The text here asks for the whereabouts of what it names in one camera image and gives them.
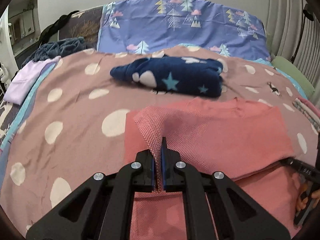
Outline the right hand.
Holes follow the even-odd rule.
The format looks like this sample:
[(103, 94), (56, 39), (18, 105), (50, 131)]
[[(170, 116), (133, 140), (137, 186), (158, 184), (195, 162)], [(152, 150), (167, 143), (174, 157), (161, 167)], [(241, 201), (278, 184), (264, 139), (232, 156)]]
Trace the right hand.
[(305, 180), (301, 180), (300, 187), (299, 187), (299, 194), (296, 201), (297, 212), (304, 210), (306, 208), (307, 202), (310, 198), (315, 200), (312, 207), (313, 209), (317, 206), (319, 202), (320, 190), (313, 191), (313, 193), (310, 194), (310, 196), (308, 197), (304, 197), (304, 198), (301, 197), (302, 194), (306, 193), (307, 189), (308, 189), (308, 183)]

